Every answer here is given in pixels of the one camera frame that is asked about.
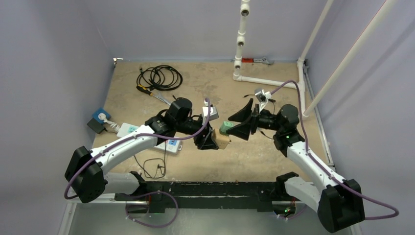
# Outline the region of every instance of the green block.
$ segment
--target green block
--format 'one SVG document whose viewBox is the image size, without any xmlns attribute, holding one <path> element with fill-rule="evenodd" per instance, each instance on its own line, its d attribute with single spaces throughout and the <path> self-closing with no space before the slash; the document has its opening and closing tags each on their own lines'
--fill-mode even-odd
<svg viewBox="0 0 415 235">
<path fill-rule="evenodd" d="M 221 127 L 219 128 L 219 133 L 221 133 L 222 135 L 228 136 L 228 134 L 226 133 L 226 131 L 228 129 L 230 129 L 231 127 L 233 127 L 233 123 L 232 122 L 224 121 L 222 123 Z"/>
</svg>

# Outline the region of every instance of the wrench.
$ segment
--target wrench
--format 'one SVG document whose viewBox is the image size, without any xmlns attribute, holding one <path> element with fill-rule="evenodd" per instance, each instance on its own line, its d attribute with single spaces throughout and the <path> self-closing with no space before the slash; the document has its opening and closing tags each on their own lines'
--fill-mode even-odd
<svg viewBox="0 0 415 235">
<path fill-rule="evenodd" d="M 253 58 L 242 58 L 242 63 L 263 63 L 266 65 L 272 65 L 274 62 L 273 61 L 268 61 L 267 57 L 263 57 L 262 59 L 253 59 Z"/>
<path fill-rule="evenodd" d="M 164 103 L 168 104 L 169 106 L 171 105 L 171 102 L 168 101 L 166 98 L 164 98 L 164 96 L 161 95 L 160 92 L 158 92 L 157 94 L 153 93 L 153 96 L 161 101 L 163 101 Z"/>
</svg>

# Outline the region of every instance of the power strip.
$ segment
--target power strip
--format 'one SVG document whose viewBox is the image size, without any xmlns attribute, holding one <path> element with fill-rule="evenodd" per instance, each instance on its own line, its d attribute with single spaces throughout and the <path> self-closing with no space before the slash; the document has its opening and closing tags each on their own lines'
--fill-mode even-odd
<svg viewBox="0 0 415 235">
<path fill-rule="evenodd" d="M 128 123 L 123 123 L 120 127 L 120 129 L 118 130 L 117 133 L 117 137 L 121 138 L 124 137 L 130 133 L 132 133 L 133 131 L 137 130 L 138 126 L 134 126 Z M 163 143 L 154 146 L 153 149 L 154 150 L 159 150 L 164 152 L 164 150 L 166 150 L 168 153 L 177 155 L 179 153 L 179 151 L 182 149 L 182 141 L 173 141 L 173 140 L 166 140 Z"/>
</svg>

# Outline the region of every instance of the gray wall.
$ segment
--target gray wall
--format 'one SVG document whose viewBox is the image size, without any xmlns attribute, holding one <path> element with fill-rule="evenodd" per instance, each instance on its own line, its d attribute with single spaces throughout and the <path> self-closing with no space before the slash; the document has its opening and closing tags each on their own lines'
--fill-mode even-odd
<svg viewBox="0 0 415 235">
<path fill-rule="evenodd" d="M 85 0 L 113 57 L 230 60 L 240 0 Z M 251 2 L 244 57 L 298 59 L 326 0 Z"/>
<path fill-rule="evenodd" d="M 308 57 L 314 92 L 333 73 L 383 0 L 343 1 Z M 415 2 L 400 0 L 318 105 L 338 171 L 364 194 L 400 209 L 365 221 L 365 234 L 414 234 Z M 391 213 L 365 202 L 367 216 Z"/>
<path fill-rule="evenodd" d="M 55 235 L 74 149 L 103 104 L 111 57 L 77 0 L 0 3 L 1 234 Z"/>
</svg>

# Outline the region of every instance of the plywood surface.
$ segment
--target plywood surface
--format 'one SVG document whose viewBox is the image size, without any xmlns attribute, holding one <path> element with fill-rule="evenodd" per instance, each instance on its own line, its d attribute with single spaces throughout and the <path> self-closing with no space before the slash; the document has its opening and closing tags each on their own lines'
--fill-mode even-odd
<svg viewBox="0 0 415 235">
<path fill-rule="evenodd" d="M 203 100 L 209 97 L 219 111 L 219 119 L 211 122 L 214 128 L 219 128 L 223 121 L 246 105 L 249 98 L 245 94 L 253 94 L 254 90 L 262 87 L 271 91 L 275 87 L 237 82 L 232 80 L 233 63 L 161 63 L 161 62 L 121 62 L 118 63 L 113 75 L 104 109 L 112 115 L 112 121 L 121 125 L 123 122 L 140 126 L 160 110 L 168 106 L 161 101 L 139 92 L 136 89 L 136 78 L 140 67 L 167 64 L 173 66 L 183 75 L 183 84 L 174 91 L 162 92 L 163 96 L 173 101 L 172 95 L 185 97 L 193 103 L 193 114 L 200 114 Z M 296 80 L 298 70 L 294 63 L 278 63 L 272 66 L 264 64 L 244 64 L 242 74 L 275 81 Z M 276 112 L 284 104 L 298 107 L 297 92 L 283 88 L 273 95 L 276 100 Z M 266 109 L 272 112 L 272 104 Z M 313 113 L 305 121 L 305 129 L 310 139 L 310 146 L 319 157 L 326 161 L 321 143 L 319 128 Z M 272 136 L 272 131 L 264 131 Z M 108 144 L 117 139 L 113 133 L 97 135 L 94 147 Z M 225 150 L 198 150 L 193 140 L 183 143 L 182 151 L 177 155 L 167 155 L 167 173 L 162 181 L 274 181 L 278 175 L 294 171 L 305 180 L 308 177 L 289 159 L 275 149 L 273 141 L 257 132 L 250 136 L 249 141 L 231 136 L 232 142 Z M 137 154 L 140 163 L 146 159 L 163 157 L 154 150 L 145 150 Z M 154 174 L 156 162 L 149 162 L 146 170 Z M 142 172 L 134 158 L 129 158 L 115 167 L 112 172 Z"/>
</svg>

